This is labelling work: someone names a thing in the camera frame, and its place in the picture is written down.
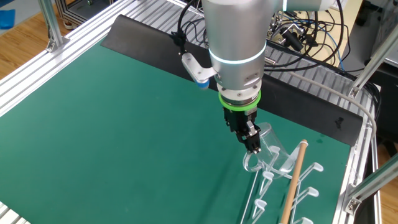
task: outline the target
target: wooden stick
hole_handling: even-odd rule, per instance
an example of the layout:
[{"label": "wooden stick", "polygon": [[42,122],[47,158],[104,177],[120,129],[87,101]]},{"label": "wooden stick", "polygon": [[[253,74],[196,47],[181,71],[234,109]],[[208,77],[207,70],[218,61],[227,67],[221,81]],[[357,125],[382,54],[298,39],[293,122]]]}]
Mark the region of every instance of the wooden stick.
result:
[{"label": "wooden stick", "polygon": [[287,224],[290,217],[290,212],[292,210],[292,204],[294,200],[294,195],[296,194],[297,183],[299,182],[299,177],[301,173],[301,167],[303,166],[304,154],[307,148],[307,144],[301,143],[300,150],[298,152],[296,165],[294,167],[292,181],[290,181],[289,192],[287,193],[286,203],[284,212],[282,214],[282,219],[280,220],[281,224]]}]

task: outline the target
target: green ring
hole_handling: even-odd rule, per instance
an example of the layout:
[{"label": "green ring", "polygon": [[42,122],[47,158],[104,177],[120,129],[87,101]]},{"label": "green ring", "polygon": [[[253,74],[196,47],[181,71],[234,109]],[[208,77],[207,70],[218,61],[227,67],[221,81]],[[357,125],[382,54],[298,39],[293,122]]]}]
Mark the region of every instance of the green ring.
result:
[{"label": "green ring", "polygon": [[224,99],[221,97],[221,93],[220,92],[218,93],[218,99],[220,99],[221,104],[225,108],[227,108],[227,109],[229,109],[231,111],[248,111],[248,110],[251,110],[251,109],[255,108],[257,106],[257,104],[260,102],[261,91],[259,91],[259,95],[257,96],[257,99],[253,103],[251,103],[249,105],[246,105],[246,106],[231,106],[231,105],[227,104],[224,101]]}]

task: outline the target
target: blue cap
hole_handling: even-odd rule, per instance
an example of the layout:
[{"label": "blue cap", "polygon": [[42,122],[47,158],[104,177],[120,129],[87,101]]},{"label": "blue cap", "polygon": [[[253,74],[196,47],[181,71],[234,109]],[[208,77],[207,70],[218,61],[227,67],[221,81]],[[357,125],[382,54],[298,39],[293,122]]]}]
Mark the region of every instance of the blue cap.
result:
[{"label": "blue cap", "polygon": [[199,88],[201,88],[202,90],[207,90],[207,88],[209,88],[209,84],[210,84],[210,80],[207,80],[207,82],[205,82],[205,83],[198,83],[198,82],[195,82],[198,86],[199,86]]}]

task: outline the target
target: clear plastic stand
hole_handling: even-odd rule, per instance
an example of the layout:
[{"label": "clear plastic stand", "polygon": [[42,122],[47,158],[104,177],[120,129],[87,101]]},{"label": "clear plastic stand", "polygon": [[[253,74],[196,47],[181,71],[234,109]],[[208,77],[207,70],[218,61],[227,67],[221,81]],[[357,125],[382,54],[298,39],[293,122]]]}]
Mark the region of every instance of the clear plastic stand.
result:
[{"label": "clear plastic stand", "polygon": [[[266,137],[268,138],[268,141],[265,141],[263,131],[265,132],[265,135],[268,134],[268,136]],[[303,143],[300,142],[293,151],[293,153],[291,153],[291,155],[288,155],[285,149],[282,147],[279,140],[277,140],[269,124],[262,127],[261,141],[262,141],[261,142],[262,155],[256,154],[256,157],[258,159],[257,165],[255,165],[254,167],[249,167],[249,160],[252,156],[249,153],[247,153],[243,159],[243,166],[247,171],[259,172],[260,174],[262,174],[262,177],[260,177],[262,179],[261,179],[259,197],[254,201],[253,215],[251,216],[251,220],[249,220],[248,222],[252,224],[255,224],[258,221],[258,219],[264,213],[266,213],[267,202],[265,202],[263,198],[267,193],[271,184],[280,177],[287,179],[292,178],[292,176],[288,175],[288,173],[292,171],[292,168],[295,165],[295,161],[297,159],[297,155],[299,153],[300,144]],[[305,181],[305,178],[313,170],[322,172],[323,167],[319,163],[314,162],[300,175],[297,184],[296,197],[294,198],[294,204],[292,206],[292,215],[290,219],[290,224],[313,224],[311,219],[306,217],[301,217],[295,220],[295,211],[299,203],[308,196],[311,197],[319,196],[318,190],[313,187],[308,187],[305,190],[300,191],[301,183]]]}]

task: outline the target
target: green mat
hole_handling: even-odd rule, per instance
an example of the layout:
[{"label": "green mat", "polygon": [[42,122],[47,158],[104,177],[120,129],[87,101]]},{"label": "green mat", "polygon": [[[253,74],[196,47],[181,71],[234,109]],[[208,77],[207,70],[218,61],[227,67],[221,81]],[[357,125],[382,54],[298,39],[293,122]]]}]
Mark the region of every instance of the green mat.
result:
[{"label": "green mat", "polygon": [[[33,224],[240,223],[253,174],[217,92],[95,45],[0,118],[0,201]],[[296,217],[331,223],[349,146],[259,110],[286,150],[310,146]],[[259,223],[277,223],[275,182]]]}]

